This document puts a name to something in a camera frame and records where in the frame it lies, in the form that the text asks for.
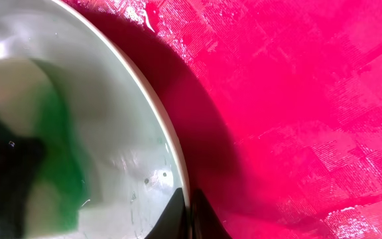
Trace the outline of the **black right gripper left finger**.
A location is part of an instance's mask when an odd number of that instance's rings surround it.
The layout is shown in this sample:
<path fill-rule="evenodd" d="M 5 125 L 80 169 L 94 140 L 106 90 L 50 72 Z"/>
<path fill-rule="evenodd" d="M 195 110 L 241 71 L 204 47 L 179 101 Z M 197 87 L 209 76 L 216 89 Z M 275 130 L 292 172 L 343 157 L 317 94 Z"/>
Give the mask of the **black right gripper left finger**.
<path fill-rule="evenodd" d="M 182 188 L 177 188 L 145 239 L 187 239 L 187 213 Z"/>

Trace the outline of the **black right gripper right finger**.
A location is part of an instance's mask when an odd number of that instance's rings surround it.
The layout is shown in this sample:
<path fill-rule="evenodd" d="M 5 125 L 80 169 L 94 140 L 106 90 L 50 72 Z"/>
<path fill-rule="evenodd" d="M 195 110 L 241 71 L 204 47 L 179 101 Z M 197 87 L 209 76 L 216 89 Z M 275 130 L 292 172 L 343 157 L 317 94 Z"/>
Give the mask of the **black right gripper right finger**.
<path fill-rule="evenodd" d="M 231 239 L 201 189 L 192 195 L 192 238 Z"/>

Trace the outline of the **light blue plate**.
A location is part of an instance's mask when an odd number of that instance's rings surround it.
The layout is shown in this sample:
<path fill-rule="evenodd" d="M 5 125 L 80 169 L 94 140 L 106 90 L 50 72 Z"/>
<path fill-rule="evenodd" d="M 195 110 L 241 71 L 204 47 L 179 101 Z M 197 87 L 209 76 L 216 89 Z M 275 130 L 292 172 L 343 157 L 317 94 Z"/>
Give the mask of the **light blue plate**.
<path fill-rule="evenodd" d="M 188 176 L 172 124 L 145 77 L 99 30 L 61 1 L 0 1 L 6 58 L 60 69 L 84 152 L 88 199 L 77 229 L 34 238 L 145 238 L 177 188 L 188 224 Z"/>

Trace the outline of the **green yellow sponge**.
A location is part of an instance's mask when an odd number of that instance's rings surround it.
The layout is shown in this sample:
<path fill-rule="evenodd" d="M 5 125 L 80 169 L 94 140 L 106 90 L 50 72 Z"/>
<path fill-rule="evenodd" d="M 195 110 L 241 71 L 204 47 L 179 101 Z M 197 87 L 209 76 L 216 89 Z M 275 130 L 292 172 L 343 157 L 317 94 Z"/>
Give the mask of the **green yellow sponge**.
<path fill-rule="evenodd" d="M 0 60 L 0 238 L 78 227 L 88 189 L 63 79 L 41 60 Z"/>

